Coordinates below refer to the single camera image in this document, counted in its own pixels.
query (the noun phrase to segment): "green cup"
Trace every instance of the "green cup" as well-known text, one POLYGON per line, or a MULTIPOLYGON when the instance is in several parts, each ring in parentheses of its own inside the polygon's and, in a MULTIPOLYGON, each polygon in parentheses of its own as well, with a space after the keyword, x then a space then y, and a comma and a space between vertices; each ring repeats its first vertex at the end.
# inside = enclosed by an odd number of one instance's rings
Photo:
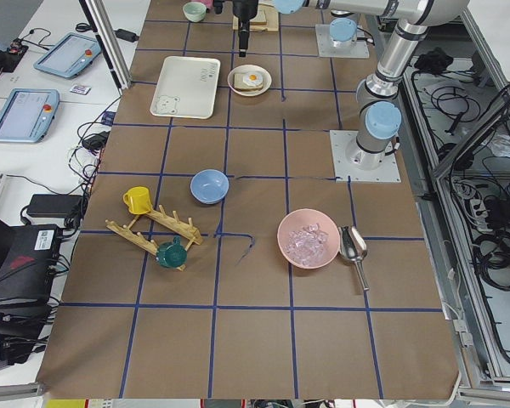
POLYGON ((185 263, 185 259, 187 251, 178 236, 174 236, 172 242, 161 244, 156 250, 156 261, 165 268, 177 268, 185 263))

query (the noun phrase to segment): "white tray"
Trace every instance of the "white tray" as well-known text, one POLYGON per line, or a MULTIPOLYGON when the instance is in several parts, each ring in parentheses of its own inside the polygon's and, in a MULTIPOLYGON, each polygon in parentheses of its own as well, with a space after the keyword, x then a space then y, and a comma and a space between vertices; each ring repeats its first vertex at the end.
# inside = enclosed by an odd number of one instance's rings
POLYGON ((150 112, 155 116, 207 119, 213 113, 221 62, 213 58, 167 57, 150 112))

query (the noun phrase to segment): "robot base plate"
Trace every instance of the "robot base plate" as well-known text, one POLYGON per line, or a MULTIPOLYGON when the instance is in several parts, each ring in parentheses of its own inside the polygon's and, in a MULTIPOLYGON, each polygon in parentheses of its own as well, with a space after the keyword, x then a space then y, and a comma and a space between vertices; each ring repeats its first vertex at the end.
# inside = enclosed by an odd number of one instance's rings
MULTIPOLYGON (((363 31, 358 30, 357 34, 362 37, 364 36, 363 31)), ((368 46, 366 42, 362 40, 352 42, 350 45, 343 47, 333 47, 328 24, 316 24, 315 36, 317 38, 317 48, 319 49, 320 57, 366 59, 370 56, 368 53, 368 46)))
POLYGON ((337 182, 400 183, 399 168, 394 155, 385 156, 374 170, 362 170, 346 158, 346 146, 357 137, 357 131, 331 130, 332 161, 337 182))

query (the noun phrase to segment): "fried egg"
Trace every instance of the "fried egg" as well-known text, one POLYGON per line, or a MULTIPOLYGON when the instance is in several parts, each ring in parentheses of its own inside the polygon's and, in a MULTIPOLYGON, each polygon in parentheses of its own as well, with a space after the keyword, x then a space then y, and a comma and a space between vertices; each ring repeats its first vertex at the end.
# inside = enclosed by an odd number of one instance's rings
POLYGON ((243 77, 244 83, 250 87, 258 87, 263 83, 263 75, 260 72, 246 72, 243 77))

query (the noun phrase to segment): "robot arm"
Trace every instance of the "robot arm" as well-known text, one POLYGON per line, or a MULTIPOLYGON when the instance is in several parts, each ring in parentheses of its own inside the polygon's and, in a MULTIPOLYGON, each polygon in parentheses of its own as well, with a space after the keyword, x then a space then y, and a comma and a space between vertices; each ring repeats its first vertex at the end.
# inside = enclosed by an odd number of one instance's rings
MULTIPOLYGON (((249 43, 249 20, 257 15, 258 0, 230 0, 232 13, 238 18, 238 38, 240 56, 245 57, 249 43)), ((213 0, 216 14, 223 11, 224 0, 213 0)))
POLYGON ((417 44, 425 38, 430 26, 455 19, 469 0, 275 0, 280 13, 290 14, 301 7, 347 10, 354 13, 397 18, 399 23, 389 40, 377 71, 366 78, 371 94, 390 98, 397 94, 396 84, 410 62, 417 44))
POLYGON ((291 14, 301 7, 349 11, 398 18, 376 71, 357 87, 361 124, 357 139, 351 146, 352 162, 370 170, 379 163, 388 140, 400 125, 400 113, 386 100, 399 92, 399 82, 411 56, 422 41, 428 27, 455 19, 469 0, 275 0, 280 13, 291 14))

